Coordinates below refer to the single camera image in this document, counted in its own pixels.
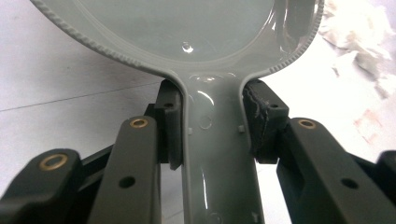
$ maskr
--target brass screw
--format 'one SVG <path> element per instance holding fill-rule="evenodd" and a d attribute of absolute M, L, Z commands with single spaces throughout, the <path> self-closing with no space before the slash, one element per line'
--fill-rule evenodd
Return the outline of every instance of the brass screw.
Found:
<path fill-rule="evenodd" d="M 311 120 L 300 119 L 300 120 L 298 121 L 298 123 L 299 123 L 301 126 L 305 127 L 306 129 L 316 129 L 316 128 L 317 128 L 317 125 L 316 125 L 314 122 L 312 122 Z"/>
<path fill-rule="evenodd" d="M 149 121 L 146 119 L 134 119 L 129 124 L 133 128 L 144 128 L 149 124 Z"/>
<path fill-rule="evenodd" d="M 58 158 L 60 158 L 59 161 L 57 161 L 57 162 L 55 162 L 55 163 L 53 163 L 51 165 L 47 164 L 49 161 L 54 160 L 54 159 L 58 159 Z M 54 155 L 50 155 L 50 156 L 46 157 L 44 160 L 42 160 L 40 162 L 40 164 L 39 164 L 39 167 L 40 167 L 40 169 L 42 171 L 51 171 L 51 170 L 56 170 L 59 167 L 62 167 L 63 165 L 66 164 L 66 162 L 67 162 L 67 156 L 66 155 L 64 155 L 64 154 L 54 154 Z"/>

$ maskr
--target brass insert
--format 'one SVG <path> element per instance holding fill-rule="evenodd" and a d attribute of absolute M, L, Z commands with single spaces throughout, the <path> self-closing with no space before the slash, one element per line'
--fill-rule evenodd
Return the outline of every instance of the brass insert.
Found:
<path fill-rule="evenodd" d="M 300 119 L 300 120 L 298 121 L 298 123 L 299 123 L 301 126 L 305 127 L 306 129 L 316 129 L 316 128 L 317 128 L 317 125 L 316 125 L 314 122 L 312 122 L 311 120 Z"/>
<path fill-rule="evenodd" d="M 146 119 L 134 119 L 131 121 L 130 125 L 133 128 L 144 128 L 149 124 L 149 121 Z"/>
<path fill-rule="evenodd" d="M 51 160 L 56 160 L 59 159 L 58 161 L 54 162 L 54 163 L 50 163 L 49 161 Z M 50 155 L 47 158 L 45 158 L 44 160 L 42 160 L 39 164 L 39 167 L 42 171 L 51 171 L 51 170 L 56 170 L 59 167 L 65 165 L 67 162 L 67 156 L 64 154 L 54 154 L 54 155 Z"/>

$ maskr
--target floor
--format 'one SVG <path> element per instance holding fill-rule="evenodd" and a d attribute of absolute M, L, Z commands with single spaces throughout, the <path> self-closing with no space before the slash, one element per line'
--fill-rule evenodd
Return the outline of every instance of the floor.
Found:
<path fill-rule="evenodd" d="M 28 1 L 0 2 L 0 50 L 0 194 L 37 154 L 68 147 L 85 158 L 114 143 L 120 124 L 155 102 L 162 81 L 86 49 Z M 296 63 L 262 80 L 291 118 L 316 119 L 347 151 L 375 161 L 396 148 L 396 95 L 381 99 L 355 64 L 338 77 L 335 56 L 317 36 Z M 266 223 L 290 223 L 276 167 L 257 167 Z M 163 223 L 183 223 L 180 170 L 162 168 Z"/>

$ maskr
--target white surface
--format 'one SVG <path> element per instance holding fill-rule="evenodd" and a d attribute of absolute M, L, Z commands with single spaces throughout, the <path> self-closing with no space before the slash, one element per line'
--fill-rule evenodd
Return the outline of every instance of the white surface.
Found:
<path fill-rule="evenodd" d="M 161 81 L 81 46 L 28 1 L 0 2 L 0 49 L 1 194 L 41 152 L 71 147 L 85 158 L 114 143 L 120 124 L 155 101 Z M 263 80 L 290 107 L 291 117 L 316 119 L 346 150 L 375 161 L 382 149 L 396 148 L 396 97 L 381 101 L 374 83 L 354 66 L 346 68 L 350 76 L 337 77 L 334 57 L 317 36 L 295 64 Z M 355 122 L 367 108 L 382 124 L 381 138 L 371 144 Z M 164 221 L 182 223 L 180 171 L 166 167 Z M 258 165 L 258 175 L 266 223 L 289 223 L 275 166 Z"/>

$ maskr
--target crumpled paper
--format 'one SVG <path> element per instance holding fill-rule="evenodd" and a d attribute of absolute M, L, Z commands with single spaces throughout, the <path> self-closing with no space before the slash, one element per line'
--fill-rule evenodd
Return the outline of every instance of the crumpled paper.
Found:
<path fill-rule="evenodd" d="M 345 50 L 333 65 L 338 76 L 342 66 L 356 61 L 377 80 L 375 87 L 383 97 L 396 90 L 396 87 L 392 89 L 392 85 L 384 84 L 393 80 L 390 78 L 392 74 L 383 67 L 384 61 L 391 60 L 391 57 L 380 44 L 396 33 L 392 31 L 383 7 L 373 7 L 365 0 L 326 0 L 324 20 L 318 32 Z"/>

